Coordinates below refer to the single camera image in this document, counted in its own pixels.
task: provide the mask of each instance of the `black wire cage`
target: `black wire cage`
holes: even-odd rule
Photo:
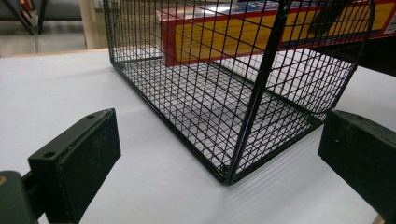
[[[118,73],[224,185],[323,123],[375,15],[366,0],[105,0],[104,9]]]

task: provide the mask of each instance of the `gray floor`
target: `gray floor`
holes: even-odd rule
[[[36,24],[36,15],[30,19]],[[42,35],[29,33],[18,21],[0,21],[0,57],[86,49],[82,21],[44,21]]]

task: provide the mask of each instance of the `red and yellow box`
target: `red and yellow box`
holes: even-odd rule
[[[375,0],[375,21],[371,38],[396,35],[396,3]],[[263,53],[278,9],[276,1],[241,2],[157,10],[161,23],[166,66],[211,62]],[[335,22],[323,36],[308,33],[309,24],[322,10],[312,2],[293,2],[283,31],[280,49],[343,43],[366,28],[361,20]],[[346,7],[339,18],[353,18],[368,10],[366,1]],[[368,19],[369,13],[363,13]]]

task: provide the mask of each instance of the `wire mesh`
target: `wire mesh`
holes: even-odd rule
[[[105,16],[117,71],[231,185],[321,125],[356,69],[374,6],[106,0]]]

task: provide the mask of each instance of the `white surface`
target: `white surface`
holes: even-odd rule
[[[396,130],[396,78],[359,68],[339,109]],[[318,156],[321,128],[223,187],[116,74],[106,52],[0,59],[0,170],[114,107],[122,156],[81,223],[371,223],[376,212]]]

